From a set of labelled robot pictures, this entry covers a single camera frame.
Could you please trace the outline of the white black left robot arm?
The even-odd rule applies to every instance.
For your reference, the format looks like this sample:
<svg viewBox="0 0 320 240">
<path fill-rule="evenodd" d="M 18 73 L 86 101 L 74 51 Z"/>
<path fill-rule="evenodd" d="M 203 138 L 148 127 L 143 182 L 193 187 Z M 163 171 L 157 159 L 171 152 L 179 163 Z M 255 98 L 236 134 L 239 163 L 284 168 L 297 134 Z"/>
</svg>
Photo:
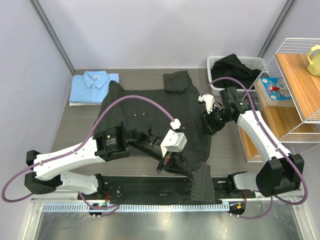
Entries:
<svg viewBox="0 0 320 240">
<path fill-rule="evenodd" d="M 73 169 L 127 158 L 129 148 L 133 147 L 158 161 L 157 172 L 166 171 L 187 143 L 180 128 L 180 121 L 175 119 L 165 137 L 159 139 L 152 135 L 152 123 L 147 115 L 134 115 L 128 119 L 127 125 L 121 123 L 95 133 L 86 143 L 47 154 L 30 150 L 26 154 L 26 163 L 34 166 L 32 172 L 25 175 L 24 185 L 34 195 L 67 190 L 100 200 L 107 192 L 103 177 L 73 173 Z"/>
</svg>

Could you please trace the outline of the dark pinstriped long sleeve shirt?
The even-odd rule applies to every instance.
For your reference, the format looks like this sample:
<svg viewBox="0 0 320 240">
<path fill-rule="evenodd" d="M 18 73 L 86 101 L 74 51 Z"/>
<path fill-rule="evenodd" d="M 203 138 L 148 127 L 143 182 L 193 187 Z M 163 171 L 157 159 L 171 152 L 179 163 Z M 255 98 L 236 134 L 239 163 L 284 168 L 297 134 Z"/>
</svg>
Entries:
<svg viewBox="0 0 320 240">
<path fill-rule="evenodd" d="M 100 112 L 103 113 L 109 105 L 121 97 L 137 95 L 158 103 L 175 119 L 179 119 L 187 143 L 183 150 L 183 159 L 174 161 L 168 172 L 190 178 L 192 182 L 190 198 L 193 201 L 214 203 L 215 190 L 211 180 L 211 168 L 206 163 L 211 152 L 212 137 L 205 135 L 203 131 L 201 115 L 206 109 L 198 103 L 200 93 L 186 70 L 165 73 L 163 83 L 164 89 L 125 90 L 120 84 L 111 82 Z M 94 132 L 97 134 L 120 124 L 127 127 L 134 114 L 142 113 L 148 115 L 150 119 L 152 135 L 162 140 L 171 127 L 170 119 L 154 105 L 134 98 L 126 99 L 109 110 Z"/>
</svg>

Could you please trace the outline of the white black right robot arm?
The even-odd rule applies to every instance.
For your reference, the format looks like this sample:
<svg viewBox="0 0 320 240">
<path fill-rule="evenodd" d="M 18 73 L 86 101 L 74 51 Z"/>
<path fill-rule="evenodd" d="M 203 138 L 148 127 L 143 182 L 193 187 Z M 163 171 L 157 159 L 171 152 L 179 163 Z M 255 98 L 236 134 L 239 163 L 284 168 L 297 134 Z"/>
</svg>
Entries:
<svg viewBox="0 0 320 240">
<path fill-rule="evenodd" d="M 198 102 L 205 106 L 201 115 L 203 132 L 214 135 L 226 123 L 234 121 L 247 134 L 260 154 L 263 166 L 258 173 L 240 172 L 230 174 L 226 193 L 233 198 L 244 190 L 258 191 L 265 197 L 296 191 L 301 185 L 304 160 L 292 154 L 269 129 L 252 100 L 242 99 L 235 87 L 220 91 L 223 103 L 215 106 L 210 94 L 199 96 Z"/>
</svg>

